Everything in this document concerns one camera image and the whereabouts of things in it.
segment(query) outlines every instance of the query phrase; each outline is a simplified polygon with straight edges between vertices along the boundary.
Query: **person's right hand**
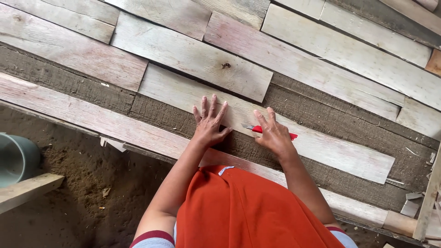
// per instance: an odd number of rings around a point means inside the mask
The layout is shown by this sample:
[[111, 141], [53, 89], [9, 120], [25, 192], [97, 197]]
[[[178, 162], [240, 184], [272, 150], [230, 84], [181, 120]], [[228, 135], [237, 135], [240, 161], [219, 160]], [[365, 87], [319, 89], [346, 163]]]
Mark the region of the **person's right hand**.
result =
[[276, 121], [276, 113], [272, 108], [268, 107], [266, 111], [268, 111], [268, 121], [260, 111], [254, 110], [254, 115], [263, 131], [262, 137], [255, 138], [257, 144], [273, 152], [279, 159], [296, 154], [297, 150], [292, 144], [288, 128]]

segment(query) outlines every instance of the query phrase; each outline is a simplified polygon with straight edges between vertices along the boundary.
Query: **dirt floor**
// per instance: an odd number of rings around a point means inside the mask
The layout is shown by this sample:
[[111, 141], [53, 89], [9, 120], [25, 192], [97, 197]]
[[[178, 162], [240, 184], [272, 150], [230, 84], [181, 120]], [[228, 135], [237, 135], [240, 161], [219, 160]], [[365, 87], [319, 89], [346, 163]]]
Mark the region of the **dirt floor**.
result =
[[[1, 247], [128, 247], [145, 208], [170, 164], [101, 147], [97, 137], [0, 106], [0, 132], [34, 141], [41, 149], [37, 174], [64, 175], [62, 186], [0, 214]], [[111, 188], [107, 198], [102, 190]], [[359, 248], [413, 246], [342, 223]]]

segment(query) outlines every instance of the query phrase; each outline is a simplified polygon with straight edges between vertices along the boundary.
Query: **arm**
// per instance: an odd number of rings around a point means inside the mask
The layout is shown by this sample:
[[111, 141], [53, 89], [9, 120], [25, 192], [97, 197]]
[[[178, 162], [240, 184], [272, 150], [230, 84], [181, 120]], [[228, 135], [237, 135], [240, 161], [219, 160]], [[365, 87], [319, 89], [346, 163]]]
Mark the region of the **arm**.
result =
[[267, 111], [268, 122], [258, 110], [254, 111], [263, 130], [262, 137], [257, 137], [256, 142], [275, 154], [285, 173], [288, 189], [305, 203], [320, 222], [325, 226], [340, 228], [320, 189], [300, 160], [289, 137], [288, 128], [276, 121], [276, 113], [272, 108], [268, 107]]
[[165, 231], [173, 236], [178, 210], [185, 201], [191, 179], [198, 170], [202, 157], [209, 147], [224, 140], [232, 130], [232, 128], [225, 128], [219, 132], [228, 103], [225, 102], [222, 105], [222, 109], [217, 115], [216, 104], [217, 97], [214, 94], [209, 111], [205, 96], [202, 98], [201, 115], [199, 115], [196, 106], [193, 107], [197, 123], [196, 132], [147, 207], [134, 239], [153, 230]]

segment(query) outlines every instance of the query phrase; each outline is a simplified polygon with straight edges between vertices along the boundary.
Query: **wooden post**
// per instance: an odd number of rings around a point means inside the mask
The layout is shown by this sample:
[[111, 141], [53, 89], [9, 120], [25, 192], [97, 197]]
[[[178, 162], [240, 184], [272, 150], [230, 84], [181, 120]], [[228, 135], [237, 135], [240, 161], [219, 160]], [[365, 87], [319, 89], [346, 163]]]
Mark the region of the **wooden post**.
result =
[[0, 214], [58, 188], [64, 176], [46, 173], [0, 188]]
[[418, 221], [416, 224], [413, 238], [423, 241], [426, 238], [427, 226], [429, 225], [430, 215], [434, 208], [435, 199], [437, 197], [438, 190], [441, 183], [441, 158], [440, 158], [441, 144], [438, 148], [438, 154], [435, 159], [435, 163], [432, 170], [432, 175], [427, 185], [426, 194], [422, 202], [421, 210], [419, 212]]

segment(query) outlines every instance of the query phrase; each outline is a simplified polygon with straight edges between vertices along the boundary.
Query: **person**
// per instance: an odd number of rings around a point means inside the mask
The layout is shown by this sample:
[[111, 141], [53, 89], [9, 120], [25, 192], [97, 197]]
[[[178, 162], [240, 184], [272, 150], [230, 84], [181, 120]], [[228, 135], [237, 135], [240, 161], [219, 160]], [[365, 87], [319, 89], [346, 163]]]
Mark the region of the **person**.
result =
[[196, 131], [141, 218], [130, 248], [356, 248], [341, 229], [289, 137], [268, 107], [255, 141], [273, 152], [288, 188], [228, 165], [199, 168], [204, 153], [232, 131], [219, 131], [227, 112], [193, 107]]

